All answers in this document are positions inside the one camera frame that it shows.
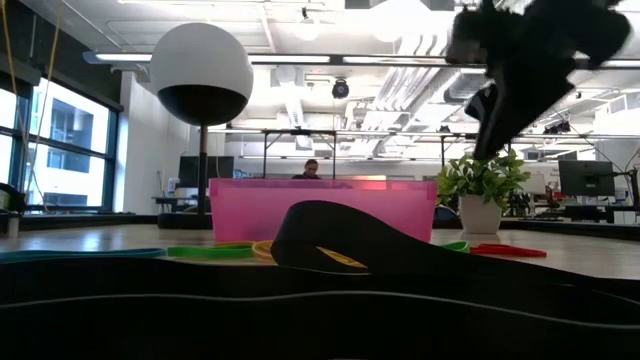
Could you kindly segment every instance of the window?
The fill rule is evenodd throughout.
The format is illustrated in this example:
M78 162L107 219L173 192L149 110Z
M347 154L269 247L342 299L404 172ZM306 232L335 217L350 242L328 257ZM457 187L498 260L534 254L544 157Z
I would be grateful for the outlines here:
M44 193L44 203L57 206L87 206L87 195Z
M34 143L29 144L29 150L33 154ZM30 172L29 164L25 187ZM36 179L31 181L28 204L102 206L104 172L104 159L40 144L36 157Z
M106 152L109 109L47 80L33 89L29 131L51 140Z
M0 182L27 194L28 211L111 210L116 113L45 79L31 94L0 90Z
M0 89L0 126L13 128L16 121L16 97Z
M9 167L11 166L11 146L13 139L0 135L0 182L9 182Z

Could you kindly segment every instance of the potted plant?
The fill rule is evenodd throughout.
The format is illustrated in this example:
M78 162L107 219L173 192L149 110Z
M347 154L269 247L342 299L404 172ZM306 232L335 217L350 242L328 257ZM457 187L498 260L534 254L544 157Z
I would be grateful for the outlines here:
M458 198L465 232L495 234L509 193L522 190L520 183L531 176L520 170L524 161L516 159L515 151L511 150L509 155L491 160L471 160L465 155L449 164L437 178L438 204L448 205Z

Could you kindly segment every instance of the green leaves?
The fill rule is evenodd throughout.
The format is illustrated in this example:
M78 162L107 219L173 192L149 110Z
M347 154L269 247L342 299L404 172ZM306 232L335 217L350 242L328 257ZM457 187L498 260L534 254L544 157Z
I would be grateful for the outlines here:
M453 195L480 195L484 202L495 201L506 208L505 198L515 190L521 190L520 183L531 176L521 172L523 160L516 159L516 152L492 160L474 161L469 155L459 160L450 160L450 168L444 168L438 175L438 203L447 204Z

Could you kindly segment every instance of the person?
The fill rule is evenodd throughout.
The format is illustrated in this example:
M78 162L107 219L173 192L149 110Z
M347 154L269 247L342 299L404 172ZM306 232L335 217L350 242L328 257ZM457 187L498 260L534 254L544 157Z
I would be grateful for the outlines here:
M318 172L318 161L309 159L304 164L304 172L302 175L296 175L293 179L320 179L320 177L316 175L316 172Z

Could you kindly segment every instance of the computer monitor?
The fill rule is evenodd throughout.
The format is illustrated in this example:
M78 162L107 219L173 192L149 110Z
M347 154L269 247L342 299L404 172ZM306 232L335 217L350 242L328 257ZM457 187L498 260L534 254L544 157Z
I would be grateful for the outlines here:
M566 196L615 196L609 161L560 160L560 190Z
M209 156L207 158L207 179L217 178L218 172L220 172L221 178L233 178L233 156ZM181 156L180 157L180 171L178 178L181 188L195 188L198 187L198 163L197 156Z

